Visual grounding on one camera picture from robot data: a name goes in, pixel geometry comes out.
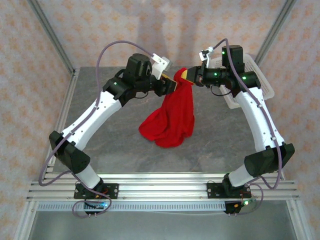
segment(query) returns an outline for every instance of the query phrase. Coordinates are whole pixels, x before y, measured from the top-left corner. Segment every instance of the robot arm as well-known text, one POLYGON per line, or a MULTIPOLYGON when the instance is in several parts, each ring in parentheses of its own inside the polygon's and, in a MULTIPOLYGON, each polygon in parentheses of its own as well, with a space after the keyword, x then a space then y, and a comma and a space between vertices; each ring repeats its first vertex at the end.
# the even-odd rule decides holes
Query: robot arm
MULTIPOLYGON (((158 96, 162 96, 176 89, 177 83, 163 74, 163 71, 167 71, 170 67, 170 61, 156 54, 153 54, 152 59, 154 60, 153 66, 147 56, 133 54, 128 59, 126 68, 120 70, 103 86, 98 105, 96 100, 62 133, 53 131, 49 136, 51 147, 54 149, 66 135, 71 133, 54 155, 92 190, 101 192, 104 184, 91 167, 90 157, 83 152, 92 135, 138 92, 154 91, 158 96), (96 109, 91 117, 75 132, 72 132, 75 126, 87 118, 93 108, 96 109)), ((89 191, 86 191, 85 195, 85 198, 93 196, 89 191)))
POLYGON ((241 106, 245 117, 251 129, 256 153, 246 156, 244 164, 224 176, 222 181, 224 193, 227 196, 232 196, 233 192, 238 191, 247 182, 255 179, 266 173, 272 173, 278 170, 278 153, 274 140, 276 139, 282 159, 282 167, 288 162, 294 154, 295 149, 292 144, 286 144, 282 136, 276 129, 267 106, 264 102, 263 92, 258 76, 254 71, 245 72, 245 64, 243 62, 243 49, 239 45, 230 46, 230 54, 234 68, 240 78, 243 79, 246 87, 260 101, 260 105, 254 101, 250 94, 238 83, 235 77, 229 59, 227 57, 226 47, 222 48, 222 66, 224 68, 208 68, 210 55, 213 53, 213 48, 209 47, 199 53, 202 60, 201 66, 189 68, 182 74, 182 78, 194 83, 199 87, 211 85, 220 87, 225 85, 230 90, 232 96, 241 106), (267 120, 261 111, 261 107, 266 112, 270 125, 274 131, 275 137, 271 135, 267 120))

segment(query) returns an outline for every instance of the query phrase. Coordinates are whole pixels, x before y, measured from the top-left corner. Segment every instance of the white arm segment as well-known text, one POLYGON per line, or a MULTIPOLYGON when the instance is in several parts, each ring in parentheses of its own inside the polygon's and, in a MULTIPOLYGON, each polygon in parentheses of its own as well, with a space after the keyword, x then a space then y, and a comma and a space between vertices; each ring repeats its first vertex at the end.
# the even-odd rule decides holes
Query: white arm segment
MULTIPOLYGON (((279 134, 274 122, 271 119, 270 113, 264 101, 262 89, 253 87, 250 88, 253 95, 260 101, 263 109, 266 111, 268 118, 270 119, 275 137, 280 146, 285 141, 283 137, 279 134)), ((265 116, 263 115, 260 108, 257 106, 256 102, 251 98, 247 92, 239 92, 235 97, 236 101, 241 106, 246 120, 248 121, 249 127, 251 129, 255 150, 261 152, 266 150, 267 146, 270 148, 275 148, 275 142, 272 139, 271 132, 269 130, 265 116)))
MULTIPOLYGON (((96 101, 69 127, 63 130, 63 136, 67 135, 75 128, 86 116, 95 108, 96 101)), ((69 143, 75 142, 75 146, 79 150, 83 150, 92 135, 100 128, 100 126, 115 112, 121 108, 119 100, 114 100, 114 96, 105 91, 100 93, 100 102, 92 116, 79 127, 73 135, 67 140, 69 143)), ((89 164, 83 171, 76 176, 90 189, 93 189, 100 181, 100 177, 89 164)))
MULTIPOLYGON (((86 116, 95 108, 96 101, 69 127, 63 130, 63 136, 67 135, 75 128, 86 116)), ((79 127, 73 135, 67 140, 69 143, 75 142, 75 146, 79 150, 83 150, 92 135, 101 127, 101 125, 115 112, 121 109, 119 100, 114 100, 114 96, 107 92, 100 93, 100 102, 93 115, 79 127)))
MULTIPOLYGON (((282 146, 282 143, 285 140, 279 134, 278 130, 275 127, 274 122, 271 119, 271 116, 269 114, 269 111, 267 109, 267 106, 263 98, 262 89, 253 87, 253 88, 250 88, 250 91, 260 101, 262 107, 266 111, 270 119, 276 140, 279 143, 279 145, 282 146)), ((246 120, 249 123, 249 127, 253 135, 255 150, 257 152, 261 152, 266 150, 267 146, 270 146, 270 148, 275 148, 276 145, 272 139, 271 132, 269 130, 265 116, 263 115, 260 108, 257 106, 256 102, 251 98, 251 96, 247 92, 242 92, 242 91, 238 93, 235 99, 241 106, 244 112, 244 115, 246 117, 246 120)), ((244 164, 241 167, 239 167, 237 170, 232 171, 229 174, 229 180, 233 187, 242 186, 252 179, 254 178, 248 173, 246 166, 244 164)))

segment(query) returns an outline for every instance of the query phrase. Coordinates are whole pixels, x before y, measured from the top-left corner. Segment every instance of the black mounting plate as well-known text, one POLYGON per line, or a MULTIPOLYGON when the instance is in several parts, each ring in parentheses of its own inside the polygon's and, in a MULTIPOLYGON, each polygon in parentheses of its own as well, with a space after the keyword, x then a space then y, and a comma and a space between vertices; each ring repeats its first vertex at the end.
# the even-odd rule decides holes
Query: black mounting plate
MULTIPOLYGON (((106 192, 105 195, 107 195, 111 199, 118 199, 119 194, 119 184, 118 183, 103 183, 102 184, 102 193, 106 192)), ((96 197, 94 193, 87 190, 81 183, 77 183, 75 185, 75 191, 74 191, 74 199, 106 199, 104 196, 96 197)))
POLYGON ((206 192, 207 192, 208 199, 241 199, 241 198, 249 199, 251 198, 251 191, 249 186, 234 188, 232 190, 232 193, 227 195, 222 183, 208 182, 206 184, 206 192))

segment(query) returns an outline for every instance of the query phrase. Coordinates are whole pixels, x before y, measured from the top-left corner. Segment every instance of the cable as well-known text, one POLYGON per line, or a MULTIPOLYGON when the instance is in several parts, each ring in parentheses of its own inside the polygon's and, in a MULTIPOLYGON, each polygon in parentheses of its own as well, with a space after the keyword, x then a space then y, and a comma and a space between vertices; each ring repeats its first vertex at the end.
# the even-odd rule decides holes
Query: cable
MULTIPOLYGON (((101 193, 101 192, 98 192, 98 191, 95 191, 95 190, 92 190, 91 188, 87 187, 84 183, 81 182, 81 180, 74 174, 74 173, 71 173, 75 179, 77 179, 88 191, 94 193, 94 194, 97 194, 97 195, 100 195, 102 197, 105 197, 109 200, 109 205, 104 209, 102 210, 101 212, 98 212, 98 213, 95 213, 94 216, 99 216, 101 214, 104 214, 106 211, 108 211, 108 209, 111 207, 111 204, 112 204, 112 200, 109 196, 101 193)), ((79 203, 87 203, 87 204, 96 204, 96 203, 100 203, 98 201, 89 201, 89 200, 80 200, 80 201, 77 201, 73 206, 72 206, 72 214, 75 216, 75 217, 78 217, 80 219, 86 219, 86 218, 90 218, 91 217, 91 214, 89 215, 79 215, 76 211, 75 211, 75 208, 76 208, 76 205, 79 204, 79 203)))
POLYGON ((241 204, 242 204, 242 203, 243 203, 242 201, 244 200, 244 192, 243 192, 243 191, 240 191, 240 194, 242 195, 242 196, 241 196, 241 201, 240 201, 241 204))
POLYGON ((232 62, 232 58, 231 58, 231 53, 230 53, 230 47, 229 47, 229 42, 228 42, 228 39, 227 38, 224 38, 222 39, 217 45, 215 45, 213 47, 213 49, 216 49, 221 43, 225 42, 225 45, 226 45, 226 52, 227 52, 227 56, 228 56, 228 60, 229 60, 229 63, 230 63, 230 67, 232 69, 232 72, 233 74, 235 75, 237 81, 239 82, 239 84, 241 84, 241 86, 248 92, 248 94, 250 95, 250 97, 255 101, 255 103, 260 107, 263 115, 264 115, 264 118, 265 118, 265 121, 269 127, 269 130, 271 132, 271 136, 272 136, 272 139, 274 141, 274 144, 275 144, 275 147, 276 147, 276 151, 277 151, 277 154, 278 154, 278 175, 276 177, 276 181, 275 181, 275 184, 274 186, 270 186, 269 184, 267 184, 267 181, 264 180, 264 178, 262 177, 262 180, 264 181, 264 183, 266 183, 267 187, 271 190, 274 190, 278 187, 279 185, 279 182, 280 182, 280 179, 281 179, 281 171, 282 171, 282 157, 281 157, 281 151, 280 151, 280 146, 278 144, 278 141, 276 139, 276 135, 275 135, 275 132, 274 132, 274 129, 272 127, 272 124, 271 124, 271 120, 269 119, 268 117, 268 114, 267 112, 265 111, 265 109, 262 107, 261 103, 259 102, 259 100, 255 97, 255 95, 249 90, 249 88, 246 86, 246 84, 241 80, 241 78, 239 77, 236 69, 235 69, 235 66, 234 66, 234 63, 232 62))
POLYGON ((231 93, 231 91, 230 91, 230 92, 225 93, 225 94, 216 94, 216 93, 214 93, 214 92, 212 91, 212 87, 213 87, 213 85, 211 85, 211 87, 210 87, 211 93, 212 93, 213 95, 217 96, 217 97, 227 96, 227 95, 229 95, 229 94, 231 93))
MULTIPOLYGON (((129 44, 129 45, 132 45, 132 46, 135 46, 136 48, 144 51, 145 53, 147 53, 149 56, 152 56, 153 53, 151 53, 150 51, 147 51, 146 49, 144 49, 143 47, 139 46, 138 44, 134 43, 134 42, 131 42, 131 41, 126 41, 126 40, 118 40, 118 41, 114 41, 114 42, 111 42, 110 44, 108 44, 107 46, 105 46, 103 48, 103 50, 101 51, 97 61, 96 61, 96 66, 95 66, 95 80, 96 80, 96 84, 97 84, 97 98, 96 98, 96 101, 95 101, 95 106, 94 108, 91 110, 91 112, 77 125, 75 126, 71 132, 69 132, 58 144, 57 146, 53 149, 53 151, 50 152, 49 156, 47 157, 47 159, 45 160, 44 164, 42 165, 42 168, 40 170, 40 174, 39 174, 39 177, 38 177, 38 183, 41 187, 45 187, 45 186, 48 186, 50 184, 52 184, 53 182, 55 182, 56 180, 58 180, 59 178, 61 178, 61 176, 65 175, 65 174, 69 174, 69 173, 72 173, 70 170, 67 170, 67 171, 64 171, 62 173, 60 173, 58 176, 56 176, 54 179, 52 179, 51 181, 49 182, 46 182, 44 183, 42 181, 42 177, 45 175, 45 171, 46 171, 46 168, 48 166, 48 163, 50 161, 50 159, 54 156, 54 154, 58 151, 58 149, 62 146, 62 144, 77 130, 79 129, 88 119, 91 118, 91 116, 94 114, 95 110, 97 109, 98 105, 99 105, 99 102, 100 102, 100 93, 101 93, 101 84, 100 84, 100 80, 99 80, 99 65, 100 65, 100 61, 101 61, 101 58, 103 56, 103 54, 105 53, 105 51, 111 47, 112 45, 115 45, 115 44, 129 44)), ((81 180, 75 175, 72 173, 72 175, 79 181, 81 182, 81 180)), ((109 199, 110 201, 110 204, 109 206, 99 212, 98 214, 96 215, 100 215, 102 213, 105 213, 109 207, 111 206, 111 199, 110 197, 108 197, 107 195, 103 194, 103 193, 100 193, 100 192, 97 192, 97 191, 94 191, 92 190, 91 188, 88 188, 84 183, 81 182, 81 184, 87 189, 89 190, 90 192, 92 193, 95 193, 95 194, 98 194, 100 196, 103 196, 107 199, 109 199)), ((88 203, 96 203, 95 201, 86 201, 86 200, 83 200, 83 201, 78 201, 76 202, 73 207, 72 207, 72 213, 74 213, 74 208, 75 208, 75 205, 78 204, 78 203, 84 203, 84 202, 88 202, 88 203)), ((76 217, 80 217, 80 218, 84 218, 86 216, 79 216, 78 214, 73 214, 75 215, 76 217)))
POLYGON ((137 96, 135 96, 134 98, 135 98, 135 99, 144 99, 144 98, 146 98, 146 97, 148 96, 148 94, 149 94, 149 92, 147 91, 147 92, 146 92, 146 95, 144 95, 144 96, 142 96, 142 97, 137 97, 137 96))

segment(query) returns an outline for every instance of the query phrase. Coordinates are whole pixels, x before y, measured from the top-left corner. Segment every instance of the white plastic basket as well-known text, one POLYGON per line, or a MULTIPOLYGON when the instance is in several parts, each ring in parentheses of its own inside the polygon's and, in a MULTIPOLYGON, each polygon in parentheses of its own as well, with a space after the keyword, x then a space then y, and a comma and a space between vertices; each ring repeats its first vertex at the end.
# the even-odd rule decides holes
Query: white plastic basket
MULTIPOLYGON (((262 71, 259 69, 258 65, 255 63, 255 61, 252 59, 252 57, 248 54, 243 54, 243 62, 245 64, 244 71, 250 72, 254 71, 256 75, 258 76, 258 79, 261 83, 262 93, 263 93, 263 99, 271 99, 275 96, 275 91, 271 87, 270 83, 267 81, 266 77, 262 73, 262 71)), ((209 64, 210 68, 223 68, 222 66, 222 57, 214 58, 210 61, 209 64)), ((220 87, 220 91, 222 94, 228 93, 230 90, 225 88, 224 86, 220 87)), ((226 103, 228 104, 228 107, 230 109, 236 109, 239 108, 240 105, 237 102, 237 100, 232 96, 230 93, 229 95, 224 96, 224 99, 226 103)))

